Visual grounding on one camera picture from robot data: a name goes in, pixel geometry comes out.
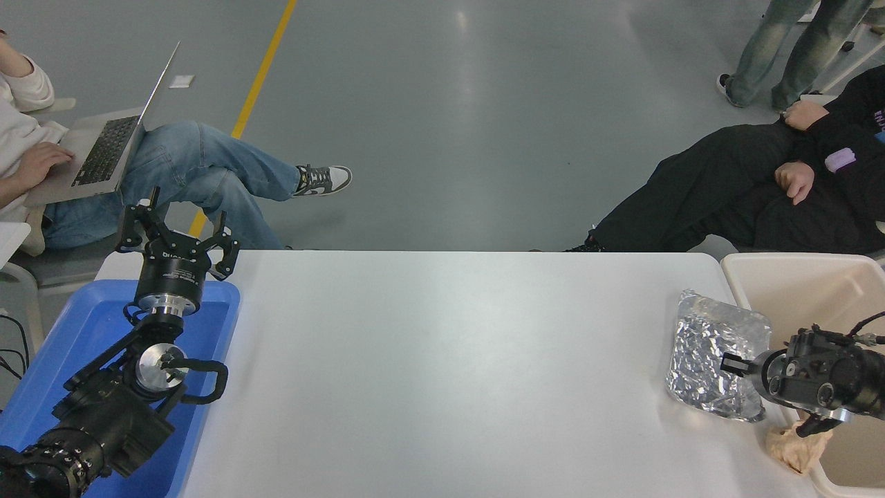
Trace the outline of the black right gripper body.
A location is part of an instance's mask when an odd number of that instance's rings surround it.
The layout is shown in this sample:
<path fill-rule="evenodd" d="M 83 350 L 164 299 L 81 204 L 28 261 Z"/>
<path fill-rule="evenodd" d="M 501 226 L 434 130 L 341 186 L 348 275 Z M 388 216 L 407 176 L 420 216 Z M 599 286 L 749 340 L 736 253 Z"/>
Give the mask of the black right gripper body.
<path fill-rule="evenodd" d="M 772 349 L 750 360 L 749 380 L 765 400 L 781 406 L 793 406 L 793 403 L 783 399 L 775 390 L 775 387 L 779 388 L 781 384 L 786 367 L 786 353 L 786 348 Z"/>

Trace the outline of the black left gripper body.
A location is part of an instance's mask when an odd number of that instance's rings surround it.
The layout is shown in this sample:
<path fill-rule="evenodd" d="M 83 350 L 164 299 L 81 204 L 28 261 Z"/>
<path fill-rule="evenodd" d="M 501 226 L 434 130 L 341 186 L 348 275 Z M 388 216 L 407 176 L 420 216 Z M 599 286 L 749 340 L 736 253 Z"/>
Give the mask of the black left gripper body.
<path fill-rule="evenodd" d="M 211 261 L 199 240 L 183 237 L 174 242 L 154 239 L 146 243 L 136 299 L 173 295 L 200 300 Z"/>

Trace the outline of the person's right hand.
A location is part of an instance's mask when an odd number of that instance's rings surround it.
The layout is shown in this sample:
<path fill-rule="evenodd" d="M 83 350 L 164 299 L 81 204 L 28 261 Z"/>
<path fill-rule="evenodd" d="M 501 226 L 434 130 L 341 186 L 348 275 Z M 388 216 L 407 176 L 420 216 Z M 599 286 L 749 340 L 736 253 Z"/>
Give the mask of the person's right hand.
<path fill-rule="evenodd" d="M 60 145 L 39 142 L 24 152 L 12 178 L 20 189 L 30 190 L 44 182 L 51 167 L 69 162 L 74 157 L 75 154 Z"/>

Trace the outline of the person's hand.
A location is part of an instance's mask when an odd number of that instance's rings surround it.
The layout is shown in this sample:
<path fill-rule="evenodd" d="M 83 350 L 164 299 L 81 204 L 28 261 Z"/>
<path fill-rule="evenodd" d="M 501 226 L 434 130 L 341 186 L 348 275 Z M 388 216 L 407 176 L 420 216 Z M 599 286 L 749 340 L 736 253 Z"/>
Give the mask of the person's hand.
<path fill-rule="evenodd" d="M 783 111 L 783 120 L 787 126 L 793 129 L 806 131 L 828 114 L 829 110 L 821 104 L 809 100 L 799 100 Z"/>
<path fill-rule="evenodd" d="M 814 170 L 802 161 L 786 162 L 774 171 L 775 183 L 784 190 L 793 205 L 806 200 L 814 179 Z"/>

